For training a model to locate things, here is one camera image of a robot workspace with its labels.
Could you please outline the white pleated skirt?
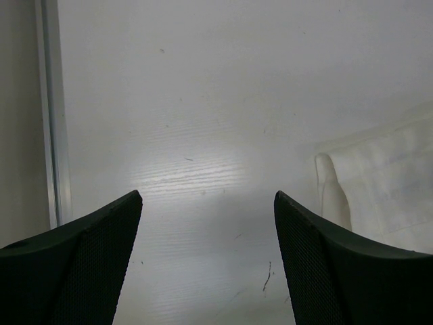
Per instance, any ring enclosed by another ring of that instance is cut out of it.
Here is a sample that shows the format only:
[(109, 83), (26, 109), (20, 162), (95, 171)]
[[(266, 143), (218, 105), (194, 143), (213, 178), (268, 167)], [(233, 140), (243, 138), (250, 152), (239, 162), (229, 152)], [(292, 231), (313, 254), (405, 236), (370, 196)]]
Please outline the white pleated skirt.
[(314, 155), (320, 215), (368, 239), (432, 253), (432, 103), (323, 142)]

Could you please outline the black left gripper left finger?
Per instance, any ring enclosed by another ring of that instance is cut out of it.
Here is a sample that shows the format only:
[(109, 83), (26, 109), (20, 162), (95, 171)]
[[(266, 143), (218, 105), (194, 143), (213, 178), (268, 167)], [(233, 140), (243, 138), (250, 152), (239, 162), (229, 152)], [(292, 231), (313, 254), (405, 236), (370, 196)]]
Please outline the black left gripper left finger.
[(112, 324), (143, 201), (137, 190), (1, 249), (2, 324)]

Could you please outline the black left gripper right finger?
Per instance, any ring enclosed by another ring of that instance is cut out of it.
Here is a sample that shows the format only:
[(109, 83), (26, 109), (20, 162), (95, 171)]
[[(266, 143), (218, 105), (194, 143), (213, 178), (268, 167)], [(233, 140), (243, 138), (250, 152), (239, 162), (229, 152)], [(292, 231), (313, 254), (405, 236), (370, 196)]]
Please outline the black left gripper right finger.
[(350, 232), (282, 191), (275, 227), (296, 324), (431, 324), (432, 256)]

